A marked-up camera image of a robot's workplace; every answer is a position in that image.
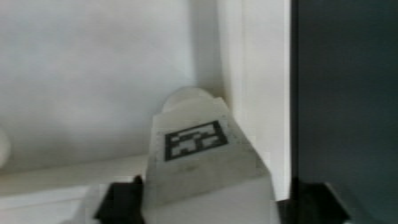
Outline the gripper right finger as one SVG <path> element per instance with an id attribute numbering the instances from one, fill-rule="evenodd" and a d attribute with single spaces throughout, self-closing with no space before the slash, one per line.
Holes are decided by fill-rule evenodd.
<path id="1" fill-rule="evenodd" d="M 287 198 L 277 201 L 280 224 L 353 224 L 353 218 L 326 182 L 291 179 Z"/>

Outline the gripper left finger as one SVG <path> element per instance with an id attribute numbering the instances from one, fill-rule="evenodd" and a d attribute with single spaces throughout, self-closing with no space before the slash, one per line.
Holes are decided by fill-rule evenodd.
<path id="1" fill-rule="evenodd" d="M 113 182 L 99 203 L 94 219 L 99 224 L 145 224 L 142 216 L 143 180 L 136 175 L 129 182 Z"/>

